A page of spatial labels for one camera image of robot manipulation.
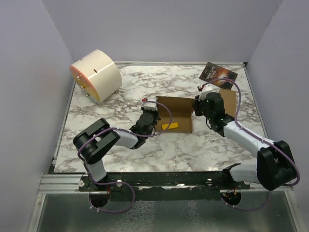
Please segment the yellow rectangular block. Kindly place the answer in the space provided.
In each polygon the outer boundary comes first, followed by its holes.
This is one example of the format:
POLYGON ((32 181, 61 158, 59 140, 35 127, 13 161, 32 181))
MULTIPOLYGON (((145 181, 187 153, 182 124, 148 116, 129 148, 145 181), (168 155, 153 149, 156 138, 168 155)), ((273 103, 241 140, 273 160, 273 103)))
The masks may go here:
POLYGON ((179 124, 177 122, 161 125, 162 130, 172 130, 172 129, 178 129, 178 128, 179 128, 179 124))

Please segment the brown cardboard box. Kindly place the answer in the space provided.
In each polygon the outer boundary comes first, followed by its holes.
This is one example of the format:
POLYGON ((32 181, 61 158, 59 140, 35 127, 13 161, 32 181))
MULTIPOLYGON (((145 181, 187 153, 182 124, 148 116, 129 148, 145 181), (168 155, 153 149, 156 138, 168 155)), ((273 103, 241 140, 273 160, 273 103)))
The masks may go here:
MULTIPOLYGON (((193 103, 192 98, 181 98, 181 97, 167 97, 158 96, 157 100, 159 103, 165 105, 172 114, 172 123, 177 122, 179 124, 178 129, 167 130, 167 132, 175 133, 192 133, 193 122, 193 103)), ((170 115, 167 110, 159 105, 158 106, 159 116, 161 118, 155 126, 156 132, 163 131, 161 129, 162 124, 168 124, 170 122, 170 115)))

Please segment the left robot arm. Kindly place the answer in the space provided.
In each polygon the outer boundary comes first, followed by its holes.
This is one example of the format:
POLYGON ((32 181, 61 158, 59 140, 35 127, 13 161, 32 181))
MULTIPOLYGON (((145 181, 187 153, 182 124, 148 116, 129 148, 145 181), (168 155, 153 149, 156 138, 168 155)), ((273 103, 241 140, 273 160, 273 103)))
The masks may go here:
POLYGON ((107 172, 103 157, 113 146, 138 149, 145 144, 148 136, 154 135, 155 125, 160 120, 157 104, 146 103, 141 107, 142 114, 129 133, 112 129, 109 123, 101 118, 80 132, 73 139, 73 144, 80 150, 80 159, 86 163, 91 175, 90 185, 100 191, 106 187, 107 172))

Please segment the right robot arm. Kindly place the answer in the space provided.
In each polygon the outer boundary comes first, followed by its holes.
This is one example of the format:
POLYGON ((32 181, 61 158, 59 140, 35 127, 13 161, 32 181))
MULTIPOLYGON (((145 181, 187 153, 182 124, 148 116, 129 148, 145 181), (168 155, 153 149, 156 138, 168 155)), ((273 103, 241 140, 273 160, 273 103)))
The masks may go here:
POLYGON ((228 138, 256 156, 254 165, 233 164, 223 170, 222 184, 233 189, 239 182, 261 184, 267 190, 299 181, 293 155, 285 141, 274 142, 247 129, 225 112, 224 100, 220 93, 211 92, 197 95, 193 109, 196 116, 204 116, 206 125, 222 137, 228 138))

